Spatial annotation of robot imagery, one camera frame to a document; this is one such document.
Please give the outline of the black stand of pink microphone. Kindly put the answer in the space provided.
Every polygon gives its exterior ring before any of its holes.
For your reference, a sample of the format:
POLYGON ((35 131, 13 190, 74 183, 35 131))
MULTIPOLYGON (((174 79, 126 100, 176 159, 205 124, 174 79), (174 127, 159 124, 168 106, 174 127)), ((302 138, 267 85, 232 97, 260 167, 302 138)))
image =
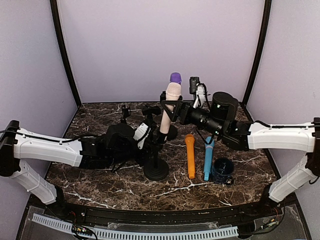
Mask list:
POLYGON ((144 152, 143 173, 146 178, 152 181, 161 181, 169 174, 169 165, 159 157, 159 152, 153 155, 144 152))

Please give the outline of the black stand of orange microphone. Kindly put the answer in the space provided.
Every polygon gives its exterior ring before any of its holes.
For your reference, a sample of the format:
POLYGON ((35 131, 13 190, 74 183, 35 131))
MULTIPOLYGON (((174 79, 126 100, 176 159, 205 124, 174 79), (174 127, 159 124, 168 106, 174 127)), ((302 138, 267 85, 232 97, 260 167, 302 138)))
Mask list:
POLYGON ((154 121, 155 116, 159 116, 162 114, 161 108, 159 106, 150 106, 145 105, 144 108, 141 110, 142 115, 145 116, 144 123, 152 130, 154 131, 157 128, 157 123, 154 121))

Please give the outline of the orange microphone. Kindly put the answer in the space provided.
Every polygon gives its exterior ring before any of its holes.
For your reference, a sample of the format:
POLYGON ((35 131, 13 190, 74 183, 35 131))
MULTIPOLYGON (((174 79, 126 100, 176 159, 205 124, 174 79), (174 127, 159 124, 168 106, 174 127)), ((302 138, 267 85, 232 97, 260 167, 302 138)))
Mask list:
POLYGON ((187 153, 187 171, 188 178, 194 179, 196 176, 195 167, 195 138, 192 134, 185 136, 186 153, 187 153))

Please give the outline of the black stand of purple microphone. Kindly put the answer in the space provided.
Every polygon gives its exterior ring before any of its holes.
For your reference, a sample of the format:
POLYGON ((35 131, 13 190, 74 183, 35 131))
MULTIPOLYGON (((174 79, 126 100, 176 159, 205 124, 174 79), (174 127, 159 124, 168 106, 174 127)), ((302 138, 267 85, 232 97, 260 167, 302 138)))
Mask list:
MULTIPOLYGON (((166 92, 163 91, 160 95, 160 102, 164 101, 166 99, 166 92)), ((168 130, 168 135, 167 135, 167 140, 171 141, 174 140, 178 135, 178 130, 174 125, 169 126, 169 130, 168 130)))

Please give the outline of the purple microphone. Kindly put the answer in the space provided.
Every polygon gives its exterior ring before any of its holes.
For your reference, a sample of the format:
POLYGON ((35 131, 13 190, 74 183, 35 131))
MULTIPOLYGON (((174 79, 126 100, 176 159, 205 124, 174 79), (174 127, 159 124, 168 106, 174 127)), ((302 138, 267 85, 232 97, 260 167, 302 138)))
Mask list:
POLYGON ((169 82, 170 82, 170 83, 177 83, 177 84, 180 85, 180 84, 182 83, 181 74, 178 73, 178 72, 173 72, 173 73, 170 75, 169 82))

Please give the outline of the blue microphone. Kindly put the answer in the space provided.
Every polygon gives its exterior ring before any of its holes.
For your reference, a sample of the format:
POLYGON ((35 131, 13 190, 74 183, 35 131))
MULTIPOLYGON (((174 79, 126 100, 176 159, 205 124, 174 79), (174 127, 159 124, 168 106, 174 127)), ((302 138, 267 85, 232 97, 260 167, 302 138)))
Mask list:
POLYGON ((205 139, 205 155, 204 155, 204 167, 203 167, 203 174, 204 174, 204 181, 209 181, 211 170, 212 170, 212 162, 213 162, 213 152, 215 141, 212 136, 208 136, 205 139))

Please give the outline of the black stand of blue microphone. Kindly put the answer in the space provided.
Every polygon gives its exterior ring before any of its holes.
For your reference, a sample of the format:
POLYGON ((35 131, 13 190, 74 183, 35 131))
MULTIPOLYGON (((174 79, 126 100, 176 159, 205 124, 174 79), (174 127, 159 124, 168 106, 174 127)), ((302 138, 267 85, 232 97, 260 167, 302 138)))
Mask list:
POLYGON ((131 108, 126 106, 126 104, 123 104, 121 106, 121 114, 120 122, 122 124, 127 124, 127 118, 131 116, 131 108))

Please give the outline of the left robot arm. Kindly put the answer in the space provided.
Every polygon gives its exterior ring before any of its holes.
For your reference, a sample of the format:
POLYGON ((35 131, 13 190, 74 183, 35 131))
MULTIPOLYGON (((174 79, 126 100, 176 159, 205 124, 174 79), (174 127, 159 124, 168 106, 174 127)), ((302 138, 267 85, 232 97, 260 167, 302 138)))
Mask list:
POLYGON ((26 159, 57 162, 88 170, 106 169, 135 160, 142 165, 148 154, 154 126, 142 122, 137 129, 125 123, 111 125, 105 134, 83 134, 71 139, 37 134, 12 120, 0 132, 0 175, 16 180, 60 218, 67 218, 70 206, 63 191, 44 180, 26 159))

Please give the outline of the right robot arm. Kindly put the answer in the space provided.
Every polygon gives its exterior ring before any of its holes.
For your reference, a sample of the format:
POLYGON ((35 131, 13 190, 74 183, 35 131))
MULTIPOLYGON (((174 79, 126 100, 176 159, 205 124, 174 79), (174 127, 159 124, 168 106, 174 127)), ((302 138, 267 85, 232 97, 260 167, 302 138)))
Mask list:
POLYGON ((194 108, 179 94, 164 91, 161 106, 169 119, 182 125, 193 124, 217 136, 227 147, 237 151, 289 149, 305 152, 305 156, 288 173, 264 189, 255 213, 266 217, 288 195, 320 176, 320 119, 297 125, 274 125, 262 121, 241 122, 235 119, 238 100, 226 92, 215 92, 210 110, 194 108))

